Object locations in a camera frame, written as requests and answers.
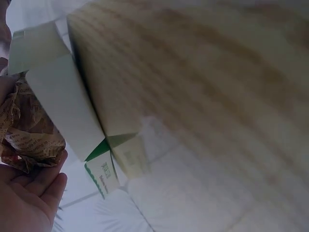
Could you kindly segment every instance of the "wood grain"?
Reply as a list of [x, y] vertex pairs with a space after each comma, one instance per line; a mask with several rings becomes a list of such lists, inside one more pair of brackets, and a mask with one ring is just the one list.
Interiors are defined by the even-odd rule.
[[217, 162], [254, 198], [233, 232], [264, 231], [238, 225], [268, 203], [293, 231], [309, 228], [308, 25], [274, 4], [100, 0], [69, 16], [107, 136], [140, 132], [151, 116], [201, 163]]

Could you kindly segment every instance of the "box flap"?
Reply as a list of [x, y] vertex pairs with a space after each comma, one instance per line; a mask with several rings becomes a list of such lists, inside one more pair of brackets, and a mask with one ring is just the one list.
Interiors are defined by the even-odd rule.
[[17, 31], [10, 47], [9, 74], [30, 70], [69, 53], [54, 22]]
[[29, 69], [27, 82], [75, 154], [84, 161], [105, 136], [73, 58], [54, 23], [22, 34], [17, 32], [13, 37], [11, 73]]

